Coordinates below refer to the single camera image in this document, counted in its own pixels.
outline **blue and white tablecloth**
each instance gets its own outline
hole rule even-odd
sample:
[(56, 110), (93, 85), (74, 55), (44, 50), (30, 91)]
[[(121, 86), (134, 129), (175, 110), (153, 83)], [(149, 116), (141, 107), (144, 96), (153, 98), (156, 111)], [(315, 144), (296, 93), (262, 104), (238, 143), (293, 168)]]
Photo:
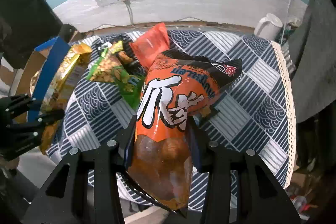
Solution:
[[(134, 56), (128, 43), (143, 32), (119, 34), (126, 42), (125, 51)], [(293, 100), (286, 65), (280, 46), (254, 35), (238, 36), (223, 31), (168, 31), (171, 48), (193, 56), (206, 56), (216, 62), (242, 58), (243, 73), (216, 104), (219, 112), (202, 125), (212, 140), (237, 151), (253, 149), (265, 161), (283, 187), (288, 186), (293, 170), (295, 123)], [(91, 62), (98, 58), (98, 47), (115, 41), (117, 35), (94, 36), (84, 40), (92, 47)], [(58, 132), (48, 156), (55, 162), (72, 148), (95, 149), (126, 128), (135, 114), (113, 84), (90, 82), (85, 71), (66, 109), (63, 128)], [(195, 169), (189, 208), (202, 210), (208, 174)], [(130, 190), (117, 175), (122, 198), (148, 204)], [(89, 173), (94, 184), (94, 172)], [(231, 206), (236, 206), (237, 182), (231, 173)]]

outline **red snack bag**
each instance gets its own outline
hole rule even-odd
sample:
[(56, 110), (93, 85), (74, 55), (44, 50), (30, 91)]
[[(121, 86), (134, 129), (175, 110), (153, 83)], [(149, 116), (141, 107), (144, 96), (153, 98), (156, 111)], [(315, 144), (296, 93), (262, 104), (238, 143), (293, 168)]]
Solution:
[(160, 52), (169, 50), (170, 42), (165, 24), (156, 24), (129, 45), (140, 64), (148, 70)]
[(137, 112), (130, 176), (172, 210), (187, 206), (192, 162), (187, 115), (213, 104), (242, 72), (241, 59), (214, 63), (168, 50), (148, 71)]

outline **red packet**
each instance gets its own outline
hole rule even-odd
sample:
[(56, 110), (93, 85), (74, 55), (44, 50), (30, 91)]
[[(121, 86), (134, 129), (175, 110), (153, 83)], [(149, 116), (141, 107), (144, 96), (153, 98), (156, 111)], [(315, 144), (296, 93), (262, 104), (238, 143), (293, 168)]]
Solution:
[(134, 43), (130, 43), (135, 56), (146, 70), (149, 70), (160, 52), (169, 50), (169, 45), (167, 29), (163, 22), (149, 29)]

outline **silver screw head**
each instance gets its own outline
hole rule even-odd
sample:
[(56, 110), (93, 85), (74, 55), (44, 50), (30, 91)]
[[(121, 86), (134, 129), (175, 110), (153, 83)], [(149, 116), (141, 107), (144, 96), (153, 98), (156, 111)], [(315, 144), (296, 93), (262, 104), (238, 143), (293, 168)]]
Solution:
[(74, 147), (74, 148), (71, 148), (70, 151), (69, 151), (70, 155), (75, 155), (78, 153), (78, 148)]
[(117, 144), (117, 142), (115, 140), (109, 140), (106, 144), (109, 147), (113, 147), (113, 146), (115, 146)]
[(246, 153), (247, 153), (249, 156), (254, 156), (254, 155), (255, 155), (255, 152), (254, 152), (254, 150), (252, 150), (252, 149), (247, 149), (247, 150), (246, 150)]
[(218, 143), (216, 141), (210, 141), (209, 142), (209, 146), (210, 147), (217, 147), (218, 146)]

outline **lace trim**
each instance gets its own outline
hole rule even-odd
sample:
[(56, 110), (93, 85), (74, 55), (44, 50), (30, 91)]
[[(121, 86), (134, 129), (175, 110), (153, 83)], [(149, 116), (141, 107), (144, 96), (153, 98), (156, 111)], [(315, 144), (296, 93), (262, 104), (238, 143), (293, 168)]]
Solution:
[(295, 118), (295, 109), (294, 109), (291, 81), (289, 79), (289, 74), (288, 74), (288, 70), (286, 67), (286, 61), (282, 54), (280, 45), (272, 41), (272, 46), (273, 46), (275, 55), (278, 60), (282, 83), (283, 83), (283, 86), (285, 87), (286, 111), (287, 111), (287, 118), (288, 118), (288, 169), (287, 169), (286, 182), (285, 182), (284, 188), (287, 188), (291, 182), (294, 162), (295, 162), (296, 118)]

